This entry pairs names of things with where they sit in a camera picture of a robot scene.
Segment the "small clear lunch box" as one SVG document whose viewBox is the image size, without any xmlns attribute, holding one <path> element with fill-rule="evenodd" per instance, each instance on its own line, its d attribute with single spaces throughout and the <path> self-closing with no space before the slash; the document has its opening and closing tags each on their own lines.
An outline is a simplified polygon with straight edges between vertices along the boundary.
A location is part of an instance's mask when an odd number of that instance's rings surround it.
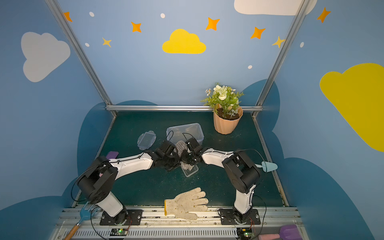
<svg viewBox="0 0 384 240">
<path fill-rule="evenodd" d="M 192 175 L 194 175 L 195 173 L 197 173 L 199 171 L 199 167 L 197 165 L 192 166 L 192 165 L 185 164 L 183 162 L 181 162 L 181 168 L 182 168 L 184 175 L 187 178 L 191 177 Z"/>
</svg>

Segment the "large clear lunch box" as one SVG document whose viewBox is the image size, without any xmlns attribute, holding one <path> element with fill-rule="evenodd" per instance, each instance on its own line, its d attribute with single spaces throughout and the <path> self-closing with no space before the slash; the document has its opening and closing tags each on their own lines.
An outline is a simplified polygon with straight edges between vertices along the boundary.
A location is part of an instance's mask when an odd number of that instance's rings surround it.
<svg viewBox="0 0 384 240">
<path fill-rule="evenodd" d="M 201 125 L 198 123 L 169 127 L 166 130 L 166 135 L 167 140 L 173 144 L 176 144 L 179 141 L 185 142 L 190 138 L 195 138 L 199 144 L 204 140 Z"/>
</svg>

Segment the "small lunch box lid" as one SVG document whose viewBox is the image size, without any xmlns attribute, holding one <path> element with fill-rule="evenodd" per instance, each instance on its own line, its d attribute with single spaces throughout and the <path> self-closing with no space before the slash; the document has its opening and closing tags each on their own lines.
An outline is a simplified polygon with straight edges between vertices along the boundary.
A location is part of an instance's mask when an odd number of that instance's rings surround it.
<svg viewBox="0 0 384 240">
<path fill-rule="evenodd" d="M 140 135 L 137 141 L 138 148 L 141 151 L 148 150 L 156 141 L 156 134 L 154 131 L 147 131 Z"/>
</svg>

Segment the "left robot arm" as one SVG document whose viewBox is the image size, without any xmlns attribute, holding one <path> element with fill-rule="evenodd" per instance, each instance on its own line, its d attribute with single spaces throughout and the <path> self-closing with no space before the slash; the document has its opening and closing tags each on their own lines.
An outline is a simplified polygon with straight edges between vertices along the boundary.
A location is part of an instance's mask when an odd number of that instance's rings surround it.
<svg viewBox="0 0 384 240">
<path fill-rule="evenodd" d="M 121 226 L 128 220 L 128 210 L 112 193 L 115 181 L 125 175 L 151 168 L 171 171 L 180 165 L 181 157 L 175 144 L 163 141 L 156 150 L 145 150 L 136 156 L 107 159 L 96 158 L 76 180 L 86 200 L 103 210 L 103 215 L 110 220 L 107 225 Z"/>
</svg>

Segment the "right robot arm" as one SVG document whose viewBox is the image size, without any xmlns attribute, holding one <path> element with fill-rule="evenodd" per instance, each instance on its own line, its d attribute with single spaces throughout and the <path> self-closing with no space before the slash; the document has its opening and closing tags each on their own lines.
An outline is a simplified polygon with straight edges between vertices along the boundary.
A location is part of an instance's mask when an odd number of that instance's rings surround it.
<svg viewBox="0 0 384 240">
<path fill-rule="evenodd" d="M 181 161 L 188 165 L 204 162 L 226 171 L 236 189 L 233 218 L 237 223 L 244 224 L 246 218 L 251 215 L 254 189 L 261 178 L 261 172 L 245 151 L 225 152 L 203 148 L 194 138 L 191 138 L 186 142 L 177 142 L 176 152 Z"/>
</svg>

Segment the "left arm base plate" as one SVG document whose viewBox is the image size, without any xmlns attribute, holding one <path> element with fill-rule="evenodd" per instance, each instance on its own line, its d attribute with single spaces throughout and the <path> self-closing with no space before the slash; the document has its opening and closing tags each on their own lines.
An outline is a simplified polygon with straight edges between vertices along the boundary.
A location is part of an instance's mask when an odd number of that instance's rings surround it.
<svg viewBox="0 0 384 240">
<path fill-rule="evenodd" d="M 122 209 L 116 216 L 111 217 L 106 211 L 103 211 L 100 221 L 101 226 L 138 226 L 142 219 L 142 210 Z"/>
</svg>

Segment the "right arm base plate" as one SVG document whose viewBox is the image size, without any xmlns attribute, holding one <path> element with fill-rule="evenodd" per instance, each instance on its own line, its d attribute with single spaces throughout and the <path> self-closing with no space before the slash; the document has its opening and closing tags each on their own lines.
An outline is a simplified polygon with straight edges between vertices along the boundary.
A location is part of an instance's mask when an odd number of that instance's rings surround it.
<svg viewBox="0 0 384 240">
<path fill-rule="evenodd" d="M 218 209 L 222 225 L 260 225 L 261 217 L 258 210 L 250 209 L 247 213 L 241 214 L 235 209 Z"/>
</svg>

